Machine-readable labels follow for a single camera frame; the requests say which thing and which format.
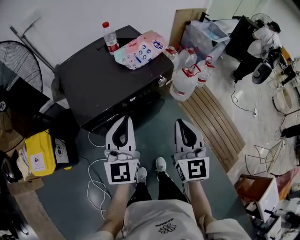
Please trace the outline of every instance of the tile floor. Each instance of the tile floor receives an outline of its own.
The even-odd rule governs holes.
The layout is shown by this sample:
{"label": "tile floor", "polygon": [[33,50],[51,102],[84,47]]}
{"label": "tile floor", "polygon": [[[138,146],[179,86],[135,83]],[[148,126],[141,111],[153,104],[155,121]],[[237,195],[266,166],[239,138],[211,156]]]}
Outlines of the tile floor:
{"label": "tile floor", "polygon": [[[251,112],[237,108],[231,101],[231,95],[234,91],[234,80],[231,78],[231,73],[238,67],[239,62],[225,53],[222,54],[222,57],[223,59],[219,58],[217,60],[215,71],[212,78],[207,82],[207,86],[232,118],[246,143],[239,154],[239,160],[228,173],[231,182],[235,183],[240,174],[249,174],[246,169],[245,154],[258,156],[254,144],[270,149],[278,143],[275,136],[277,139],[280,137],[280,133],[276,131],[279,130],[283,116],[276,111],[273,105],[271,97],[276,95],[278,91],[272,90],[268,86],[267,83],[270,79],[263,84],[255,85],[251,80],[252,75],[246,76],[236,84],[234,95],[237,97],[237,104],[240,107],[251,111],[257,108],[257,117],[253,117]],[[290,83],[286,85],[286,88],[292,99],[292,109],[289,111],[291,112],[299,108],[299,97]],[[289,115],[284,121],[283,127],[299,124],[299,116],[300,112]],[[271,173],[283,174],[297,165],[294,145],[294,138],[285,140],[285,146],[281,149],[276,162],[271,167]],[[262,157],[267,154],[266,150],[259,149],[259,151]],[[258,158],[247,158],[247,166],[251,174],[266,170],[266,165],[260,164]],[[269,176],[269,174],[265,172],[261,173],[260,176]]]}

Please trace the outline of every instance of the plastic bag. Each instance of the plastic bag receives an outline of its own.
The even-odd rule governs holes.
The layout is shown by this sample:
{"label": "plastic bag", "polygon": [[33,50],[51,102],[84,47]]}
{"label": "plastic bag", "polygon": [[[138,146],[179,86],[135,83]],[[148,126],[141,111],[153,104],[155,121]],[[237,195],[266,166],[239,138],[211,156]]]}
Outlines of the plastic bag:
{"label": "plastic bag", "polygon": [[137,69],[156,58],[167,47],[162,36],[148,31],[114,52],[117,63]]}

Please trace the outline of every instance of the red bottle cap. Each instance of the red bottle cap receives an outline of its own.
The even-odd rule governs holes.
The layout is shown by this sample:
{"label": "red bottle cap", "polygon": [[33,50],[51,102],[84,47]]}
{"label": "red bottle cap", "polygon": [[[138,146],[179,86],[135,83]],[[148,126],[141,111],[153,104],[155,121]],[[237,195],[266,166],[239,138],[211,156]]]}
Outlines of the red bottle cap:
{"label": "red bottle cap", "polygon": [[102,27],[108,28],[108,27],[109,27],[109,22],[104,22],[104,23],[102,23]]}

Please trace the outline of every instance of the electric fan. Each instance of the electric fan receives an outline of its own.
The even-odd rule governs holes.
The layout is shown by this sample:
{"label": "electric fan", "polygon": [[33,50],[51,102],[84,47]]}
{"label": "electric fan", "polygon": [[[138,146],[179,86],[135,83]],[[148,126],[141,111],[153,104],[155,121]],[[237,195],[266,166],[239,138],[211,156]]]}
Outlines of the electric fan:
{"label": "electric fan", "polygon": [[[47,100],[42,90],[41,70],[31,49],[15,41],[0,42],[1,151],[15,148],[30,132],[33,109]],[[45,97],[42,101],[39,94]]]}
{"label": "electric fan", "polygon": [[267,23],[273,21],[268,15],[264,13],[258,13],[253,15],[251,20],[255,22],[260,28],[264,27]]}

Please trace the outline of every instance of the white wall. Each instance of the white wall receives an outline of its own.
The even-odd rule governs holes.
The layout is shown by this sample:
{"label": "white wall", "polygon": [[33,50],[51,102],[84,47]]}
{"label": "white wall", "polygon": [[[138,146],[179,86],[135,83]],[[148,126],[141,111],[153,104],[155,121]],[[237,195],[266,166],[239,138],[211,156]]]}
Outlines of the white wall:
{"label": "white wall", "polygon": [[[115,29],[131,25],[141,33],[154,30],[169,40],[176,9],[205,8],[210,0],[0,0],[0,41],[18,38],[26,16],[37,10],[41,19],[26,34],[48,61],[62,63],[103,36],[102,22]],[[53,74],[41,64],[44,83]]]}
{"label": "white wall", "polygon": [[291,57],[300,56],[300,18],[283,0],[270,0],[263,12],[279,24],[281,43]]}

